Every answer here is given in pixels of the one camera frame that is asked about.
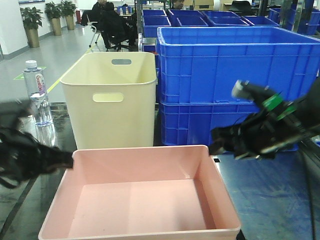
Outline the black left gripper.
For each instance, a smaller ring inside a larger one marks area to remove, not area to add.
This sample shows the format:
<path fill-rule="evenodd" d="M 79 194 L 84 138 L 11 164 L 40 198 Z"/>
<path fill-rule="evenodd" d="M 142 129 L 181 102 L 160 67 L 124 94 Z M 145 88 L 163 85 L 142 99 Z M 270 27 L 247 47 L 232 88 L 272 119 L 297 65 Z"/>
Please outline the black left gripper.
<path fill-rule="evenodd" d="M 73 153 L 40 144 L 30 133 L 0 128 L 0 184 L 15 189 L 22 182 L 57 169 L 72 169 Z"/>

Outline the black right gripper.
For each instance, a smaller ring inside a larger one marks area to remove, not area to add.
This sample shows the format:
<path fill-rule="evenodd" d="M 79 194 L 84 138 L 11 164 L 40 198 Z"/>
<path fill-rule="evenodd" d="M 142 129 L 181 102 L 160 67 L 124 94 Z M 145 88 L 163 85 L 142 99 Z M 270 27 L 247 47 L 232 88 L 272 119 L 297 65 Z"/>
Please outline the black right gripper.
<path fill-rule="evenodd" d="M 310 138 L 310 119 L 297 110 L 281 119 L 260 112 L 242 123 L 213 128 L 211 138 L 210 155 L 233 152 L 236 159 L 273 159 L 277 152 L 294 149 Z"/>

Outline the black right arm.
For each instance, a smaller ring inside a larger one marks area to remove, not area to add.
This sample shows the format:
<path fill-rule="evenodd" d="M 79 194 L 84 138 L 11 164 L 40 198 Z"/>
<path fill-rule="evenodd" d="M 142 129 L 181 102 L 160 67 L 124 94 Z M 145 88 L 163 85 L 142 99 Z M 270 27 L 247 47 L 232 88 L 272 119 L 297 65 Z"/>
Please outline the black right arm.
<path fill-rule="evenodd" d="M 238 124 L 215 127 L 210 155 L 232 152 L 235 159 L 274 159 L 278 151 L 320 134 L 320 79 L 304 96 L 286 101 L 267 86 L 237 80 L 233 97 L 252 100 L 259 112 Z"/>

